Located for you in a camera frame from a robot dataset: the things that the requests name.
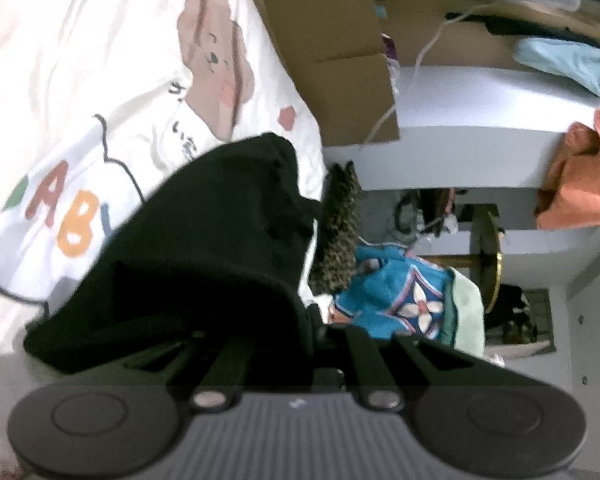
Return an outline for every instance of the white blanket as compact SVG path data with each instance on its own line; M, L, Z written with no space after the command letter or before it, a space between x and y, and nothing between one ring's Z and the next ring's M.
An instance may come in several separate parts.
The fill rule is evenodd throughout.
M173 171L268 131L320 198L317 123L252 0L0 0L0 473L11 407L55 378L22 353L26 303L53 314Z

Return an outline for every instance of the metal screw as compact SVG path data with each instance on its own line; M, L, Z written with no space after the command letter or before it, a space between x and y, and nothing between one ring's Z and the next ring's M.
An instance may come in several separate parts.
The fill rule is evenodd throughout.
M400 404L400 396L389 390L376 390L367 397L369 405L382 410L390 410Z
M215 390L196 393L193 402L200 408L219 408L226 402L226 395Z

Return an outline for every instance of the black outline print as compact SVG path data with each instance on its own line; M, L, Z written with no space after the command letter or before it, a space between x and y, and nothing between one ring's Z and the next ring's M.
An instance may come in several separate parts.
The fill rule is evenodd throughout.
M131 171L129 171L129 168L121 160L117 160L116 158L111 158L109 156L109 147L107 146L107 121L105 121L104 117L101 116L100 114L95 114L93 117L95 119L97 119L100 122L100 125L102 126L102 147L104 149L104 154L102 156L102 160L104 161L105 164L116 164L125 171L126 175L129 177L129 179L133 183L134 188L138 192L138 196L140 197L140 204L141 204L141 206L143 206L146 203L146 201L144 199L144 195L142 195L142 191L140 190L140 187L138 186L136 179L131 174ZM9 298L10 300L13 300L13 301L18 301L19 303L25 303L25 304L35 305L35 306L42 306L44 309L43 316L45 318L48 317L49 306L48 306L47 300L34 300L33 298L24 298L23 296L18 296L17 294L13 294L12 292L9 292L8 290L4 290L1 286L0 286L0 294L2 296L4 296L5 298Z

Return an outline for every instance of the light green fabric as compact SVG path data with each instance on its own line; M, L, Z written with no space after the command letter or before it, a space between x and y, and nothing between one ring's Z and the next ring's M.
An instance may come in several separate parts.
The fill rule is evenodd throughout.
M442 320L440 338L443 345L453 346L456 340L456 329L458 328L458 313L454 305L453 282L445 287L445 317Z
M455 347L462 352L482 357L484 354L484 306L480 289L455 269L453 298L458 311Z

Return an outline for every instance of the cartoon bear print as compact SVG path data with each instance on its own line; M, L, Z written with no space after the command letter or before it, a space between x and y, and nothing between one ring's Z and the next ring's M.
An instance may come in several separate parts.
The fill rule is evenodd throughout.
M186 0L178 17L182 61L193 74L185 102L224 142L240 104L253 96L253 70L229 0Z

